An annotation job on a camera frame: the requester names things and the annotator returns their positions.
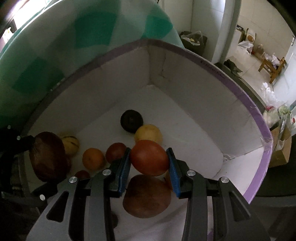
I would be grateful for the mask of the dark red wrinkled fruit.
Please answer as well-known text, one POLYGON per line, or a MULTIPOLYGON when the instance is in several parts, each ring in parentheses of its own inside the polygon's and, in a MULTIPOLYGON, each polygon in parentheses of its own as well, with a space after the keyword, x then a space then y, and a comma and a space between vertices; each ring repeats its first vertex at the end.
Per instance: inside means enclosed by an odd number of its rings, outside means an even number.
POLYGON ((61 182, 70 171, 63 142, 52 132, 34 137, 29 158, 35 175, 43 182, 61 182))

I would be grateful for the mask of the small mandarin orange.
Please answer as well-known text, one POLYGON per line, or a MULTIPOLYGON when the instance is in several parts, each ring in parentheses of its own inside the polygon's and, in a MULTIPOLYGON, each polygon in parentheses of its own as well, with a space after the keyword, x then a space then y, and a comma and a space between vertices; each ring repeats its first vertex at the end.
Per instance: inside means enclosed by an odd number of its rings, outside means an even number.
POLYGON ((89 148, 83 153, 82 163, 86 169, 97 171, 106 165, 106 160, 100 149, 89 148))

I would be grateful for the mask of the large red apple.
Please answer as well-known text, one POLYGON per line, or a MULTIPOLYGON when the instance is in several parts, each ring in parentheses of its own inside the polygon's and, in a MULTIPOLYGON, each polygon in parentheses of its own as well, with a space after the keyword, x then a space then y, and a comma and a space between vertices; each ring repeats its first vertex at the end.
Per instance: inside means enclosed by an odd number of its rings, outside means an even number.
POLYGON ((122 204, 125 211, 134 217, 152 218, 171 204, 171 190, 156 177, 136 175, 127 186, 122 204))

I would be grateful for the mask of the striped yellow pepino melon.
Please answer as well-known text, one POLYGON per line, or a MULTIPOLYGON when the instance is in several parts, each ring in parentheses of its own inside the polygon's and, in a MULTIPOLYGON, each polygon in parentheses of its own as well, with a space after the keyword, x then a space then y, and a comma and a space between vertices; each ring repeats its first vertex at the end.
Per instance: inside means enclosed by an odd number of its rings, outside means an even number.
POLYGON ((74 136, 63 137, 62 139, 65 153, 68 156, 75 156, 79 150, 80 142, 74 136))

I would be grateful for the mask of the red tomato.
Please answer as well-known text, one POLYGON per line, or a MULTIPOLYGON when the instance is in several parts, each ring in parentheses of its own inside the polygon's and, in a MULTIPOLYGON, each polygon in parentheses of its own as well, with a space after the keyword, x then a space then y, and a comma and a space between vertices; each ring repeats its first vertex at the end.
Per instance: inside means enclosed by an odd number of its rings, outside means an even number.
POLYGON ((130 151, 134 168, 148 176, 161 176, 169 168, 166 151, 156 142, 140 140, 130 151))
POLYGON ((105 153, 106 160, 111 164, 114 160, 120 159, 125 154, 126 145, 124 143, 113 143, 105 153))

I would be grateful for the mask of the black round fruit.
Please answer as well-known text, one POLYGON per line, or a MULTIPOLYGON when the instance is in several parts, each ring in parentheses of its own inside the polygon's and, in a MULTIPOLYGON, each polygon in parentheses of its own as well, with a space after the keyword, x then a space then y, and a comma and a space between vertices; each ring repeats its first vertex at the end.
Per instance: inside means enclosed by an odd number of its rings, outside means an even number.
POLYGON ((121 127, 129 133, 135 134, 143 124, 142 115, 133 109, 126 110, 120 117, 121 127))

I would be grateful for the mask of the yellow round fruit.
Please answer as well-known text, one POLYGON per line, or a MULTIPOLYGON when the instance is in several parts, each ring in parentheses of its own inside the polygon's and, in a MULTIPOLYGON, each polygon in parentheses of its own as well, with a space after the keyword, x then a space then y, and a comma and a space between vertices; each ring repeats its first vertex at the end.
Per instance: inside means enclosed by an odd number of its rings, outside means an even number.
POLYGON ((162 145, 163 135, 158 127, 155 125, 147 124, 141 126, 134 135, 134 141, 137 143, 141 140, 150 140, 162 145))

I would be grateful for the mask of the white foam box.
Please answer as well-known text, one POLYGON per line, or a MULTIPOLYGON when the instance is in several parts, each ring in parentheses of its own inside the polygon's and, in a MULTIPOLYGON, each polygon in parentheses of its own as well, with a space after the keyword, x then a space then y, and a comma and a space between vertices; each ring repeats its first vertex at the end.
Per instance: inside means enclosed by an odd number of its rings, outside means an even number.
POLYGON ((204 177, 227 177, 251 202, 273 139, 248 94, 204 58, 159 40, 138 40, 89 60, 36 111, 30 134, 76 135, 82 147, 133 144, 119 119, 127 109, 157 126, 163 146, 204 177))

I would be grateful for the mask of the wooden stool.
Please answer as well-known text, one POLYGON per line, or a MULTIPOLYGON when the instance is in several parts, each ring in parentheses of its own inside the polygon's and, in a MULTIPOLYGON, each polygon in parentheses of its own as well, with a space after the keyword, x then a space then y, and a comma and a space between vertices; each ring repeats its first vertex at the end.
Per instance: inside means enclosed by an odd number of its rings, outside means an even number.
POLYGON ((273 81, 278 77, 278 75, 281 73, 282 68, 286 64, 284 57, 282 57, 281 59, 278 59, 278 61, 280 62, 280 65, 274 67, 270 61, 264 59, 258 69, 258 72, 260 72, 262 69, 264 69, 269 73, 269 75, 270 75, 269 83, 270 84, 272 84, 273 81))

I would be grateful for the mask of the green checkered tablecloth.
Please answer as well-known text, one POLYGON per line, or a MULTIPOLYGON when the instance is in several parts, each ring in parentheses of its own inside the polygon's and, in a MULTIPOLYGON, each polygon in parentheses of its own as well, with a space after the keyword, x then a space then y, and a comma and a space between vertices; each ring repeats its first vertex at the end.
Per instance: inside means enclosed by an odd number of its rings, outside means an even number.
POLYGON ((1 125, 26 117, 77 69, 139 39, 182 47, 155 1, 58 1, 19 28, 1 51, 1 125))

